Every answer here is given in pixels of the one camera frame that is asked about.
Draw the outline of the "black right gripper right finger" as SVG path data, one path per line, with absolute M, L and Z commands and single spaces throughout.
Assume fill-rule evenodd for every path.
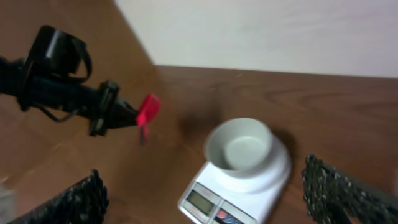
M 303 200 L 317 223 L 397 223 L 397 197 L 324 163 L 313 154 L 302 171 Z

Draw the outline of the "red plastic measuring scoop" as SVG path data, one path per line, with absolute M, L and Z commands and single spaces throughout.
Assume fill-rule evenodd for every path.
M 160 111 L 159 97 L 153 93 L 149 93 L 139 107 L 136 116 L 136 124 L 139 127 L 139 141 L 141 145 L 147 142 L 148 125 L 151 123 Z

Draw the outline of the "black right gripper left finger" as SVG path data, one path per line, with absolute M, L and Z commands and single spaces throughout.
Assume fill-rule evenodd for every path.
M 108 190 L 93 169 L 89 176 L 9 223 L 102 224 L 108 205 Z

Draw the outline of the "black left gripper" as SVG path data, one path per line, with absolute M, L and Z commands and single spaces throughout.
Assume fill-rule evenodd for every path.
M 138 110 L 118 99 L 119 86 L 112 80 L 98 89 L 56 77 L 30 77 L 18 97 L 21 109 L 36 107 L 55 122 L 73 116 L 89 120 L 89 135 L 104 136 L 108 129 L 136 126 Z

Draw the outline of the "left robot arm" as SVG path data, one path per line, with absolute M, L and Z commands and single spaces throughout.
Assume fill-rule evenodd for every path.
M 51 120 L 63 123 L 81 116 L 89 121 L 90 136 L 104 136 L 109 129 L 136 126 L 138 110 L 119 97 L 120 87 L 106 80 L 91 88 L 44 73 L 22 59 L 10 62 L 1 58 L 1 93 L 14 96 L 22 111 L 31 107 L 41 110 Z

